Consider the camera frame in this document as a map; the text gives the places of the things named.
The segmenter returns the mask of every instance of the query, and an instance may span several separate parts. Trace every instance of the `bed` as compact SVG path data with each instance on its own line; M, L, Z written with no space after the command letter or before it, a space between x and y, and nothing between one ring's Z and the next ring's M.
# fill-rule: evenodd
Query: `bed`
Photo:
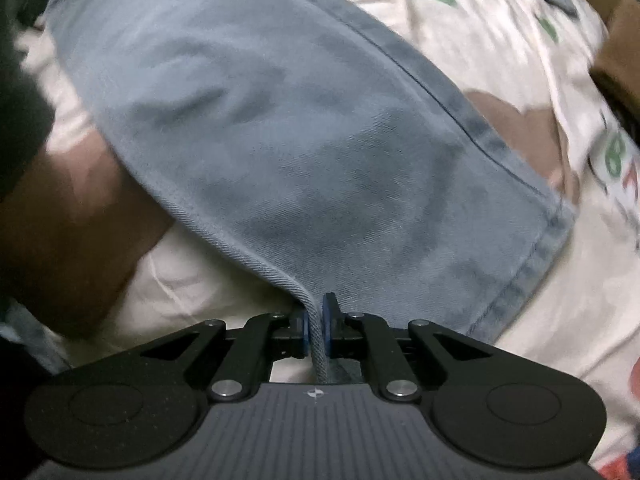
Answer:
M640 400L629 386L640 358L638 234L602 174L612 142L629 142L627 152L633 144L589 74L607 39L608 0L598 3L600 14L587 0L571 0L574 16L545 0L351 1L442 70L574 205L570 240L496 345L577 376L602 396L607 431L591 462L602 468L636 446L640 423ZM47 151L64 154L95 127L56 59L46 22L37 25L17 46L56 109ZM236 328L258 313L293 307L288 294L176 222L138 260L92 336L73 340L47 330L47 339L77 366L203 319ZM279 362L272 380L303 382L310 372L307 360Z

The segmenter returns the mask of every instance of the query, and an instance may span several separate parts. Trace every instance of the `dark cloth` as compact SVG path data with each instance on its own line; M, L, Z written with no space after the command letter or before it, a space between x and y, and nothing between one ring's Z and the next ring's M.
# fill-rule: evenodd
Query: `dark cloth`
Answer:
M0 337L0 478L24 478L43 460L27 436L22 414L29 394L50 375L23 346Z
M600 91L640 120L640 2L620 0L610 36L596 56L591 77Z
M10 0L0 0L0 200L46 139L54 118L34 81L20 70Z
M54 111L20 69L13 37L33 25L49 0L0 0L0 201L49 135Z

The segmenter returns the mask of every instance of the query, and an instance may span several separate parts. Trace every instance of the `white bedsheet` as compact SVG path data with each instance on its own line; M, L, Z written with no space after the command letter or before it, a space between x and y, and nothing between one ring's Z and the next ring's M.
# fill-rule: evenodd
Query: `white bedsheet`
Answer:
M583 175L580 214L572 241L498 346L597 389L609 424L595 464L631 449L640 404L628 393L626 368L640 354L634 350L640 337L634 302L640 297L640 262L629 225L584 171L603 118L615 122L588 76L606 34L596 12L584 0L574 0L578 20L543 0L352 1L413 43L460 88L491 93L520 111L553 107L568 137L571 166ZM56 107L47 149L66 150L86 134L90 118L56 62L49 35L29 31L19 42L29 51L25 68ZM287 296L176 225L140 260L91 340L52 337L79 365L199 320L220 318L234 328L290 305ZM272 379L308 380L309 366L280 364Z

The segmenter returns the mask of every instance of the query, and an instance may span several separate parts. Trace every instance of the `dark fabric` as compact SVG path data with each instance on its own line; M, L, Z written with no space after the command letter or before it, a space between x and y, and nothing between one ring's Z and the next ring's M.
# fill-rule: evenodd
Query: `dark fabric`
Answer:
M22 176L54 119L34 81L20 70L13 46L15 7L0 0L0 200Z
M33 389L50 377L23 346L0 337L0 478L19 480L44 459L27 436L22 414Z
M604 95L640 121L640 2L620 0L605 41L591 67Z
M7 303L6 308L0 306L0 339L21 345L47 372L59 374L68 370L68 364L47 337L44 326L17 301Z

